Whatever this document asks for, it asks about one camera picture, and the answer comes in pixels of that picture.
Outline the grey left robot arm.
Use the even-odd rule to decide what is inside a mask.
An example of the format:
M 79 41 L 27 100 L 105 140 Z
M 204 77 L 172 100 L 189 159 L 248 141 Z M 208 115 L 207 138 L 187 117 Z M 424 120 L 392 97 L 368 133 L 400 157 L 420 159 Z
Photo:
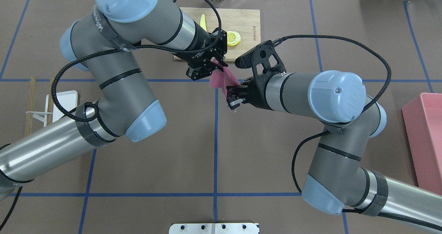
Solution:
M 68 60 L 55 76 L 51 97 L 63 116 L 15 143 L 1 148 L 1 199 L 36 177 L 98 147 L 126 136 L 143 140 L 167 123 L 133 52 L 158 49 L 188 64 L 191 80 L 208 77 L 225 65 L 227 33 L 221 23 L 205 31 L 176 0 L 95 0 L 84 18 L 60 39 Z M 63 73 L 77 66 L 91 72 L 103 97 L 73 110 L 56 96 Z

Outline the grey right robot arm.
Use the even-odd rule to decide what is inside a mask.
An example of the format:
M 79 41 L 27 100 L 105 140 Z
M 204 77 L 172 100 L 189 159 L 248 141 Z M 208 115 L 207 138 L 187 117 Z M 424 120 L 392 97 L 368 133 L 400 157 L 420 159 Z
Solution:
M 386 125 L 386 112 L 366 94 L 352 72 L 267 72 L 227 87 L 227 103 L 311 117 L 324 125 L 300 191 L 314 208 L 330 215 L 354 212 L 441 232 L 441 196 L 361 167 L 370 138 Z M 364 107 L 371 103 L 367 110 Z

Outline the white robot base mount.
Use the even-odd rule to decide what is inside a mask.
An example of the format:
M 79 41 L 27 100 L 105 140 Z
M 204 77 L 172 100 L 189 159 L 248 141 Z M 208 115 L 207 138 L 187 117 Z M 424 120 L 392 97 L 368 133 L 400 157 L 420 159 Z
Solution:
M 176 223 L 169 234 L 260 234 L 258 223 Z

